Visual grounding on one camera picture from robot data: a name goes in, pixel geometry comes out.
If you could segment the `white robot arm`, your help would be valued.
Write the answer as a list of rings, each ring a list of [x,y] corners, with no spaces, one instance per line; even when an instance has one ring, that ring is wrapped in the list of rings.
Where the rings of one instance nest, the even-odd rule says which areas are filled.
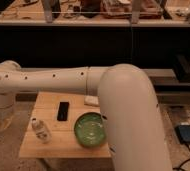
[[[158,100],[144,70],[131,64],[23,71],[0,63],[0,112],[18,92],[51,91],[98,98],[115,171],[172,171]]]

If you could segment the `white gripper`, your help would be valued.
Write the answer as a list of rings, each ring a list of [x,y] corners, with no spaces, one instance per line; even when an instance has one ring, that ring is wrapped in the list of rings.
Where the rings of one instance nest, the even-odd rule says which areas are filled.
[[[4,131],[10,126],[13,116],[14,116],[13,107],[0,109],[0,131]]]

